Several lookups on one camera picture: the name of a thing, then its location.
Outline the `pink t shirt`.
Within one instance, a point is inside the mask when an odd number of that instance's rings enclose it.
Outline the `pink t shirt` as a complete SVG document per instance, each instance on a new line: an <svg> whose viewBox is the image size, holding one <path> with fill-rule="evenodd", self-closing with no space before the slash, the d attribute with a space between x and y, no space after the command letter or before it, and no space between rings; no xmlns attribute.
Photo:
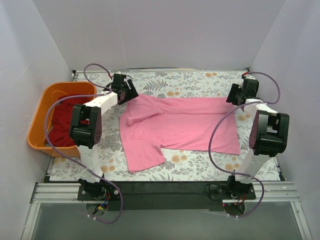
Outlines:
<svg viewBox="0 0 320 240"><path fill-rule="evenodd" d="M157 98L141 94L119 118L120 139L128 171L143 171L165 162L162 149L239 155L234 109L225 97Z"/></svg>

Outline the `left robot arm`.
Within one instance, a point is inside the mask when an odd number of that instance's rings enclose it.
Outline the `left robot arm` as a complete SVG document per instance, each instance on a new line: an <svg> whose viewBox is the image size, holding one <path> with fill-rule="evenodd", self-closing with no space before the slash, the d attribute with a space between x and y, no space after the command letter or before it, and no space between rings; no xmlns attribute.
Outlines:
<svg viewBox="0 0 320 240"><path fill-rule="evenodd" d="M81 163L85 166L86 174L78 182L82 187L82 193L89 196L90 200L105 199L107 193L108 184L101 180L104 174L98 155L98 143L103 133L102 116L112 107L136 97L138 93L132 77L117 72L101 95L73 106L69 136L80 153Z"/></svg>

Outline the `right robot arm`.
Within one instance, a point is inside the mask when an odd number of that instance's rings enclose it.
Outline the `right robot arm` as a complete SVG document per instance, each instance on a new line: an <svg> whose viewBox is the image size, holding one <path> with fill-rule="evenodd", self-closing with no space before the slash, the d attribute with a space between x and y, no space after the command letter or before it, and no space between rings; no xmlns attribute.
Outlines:
<svg viewBox="0 0 320 240"><path fill-rule="evenodd" d="M226 192L232 199L249 196L254 192L253 177L262 166L287 147L290 116L277 112L269 104L257 97L259 81L249 73L244 73L241 84L232 84L226 101L253 118L249 134L249 151L237 171L227 179Z"/></svg>

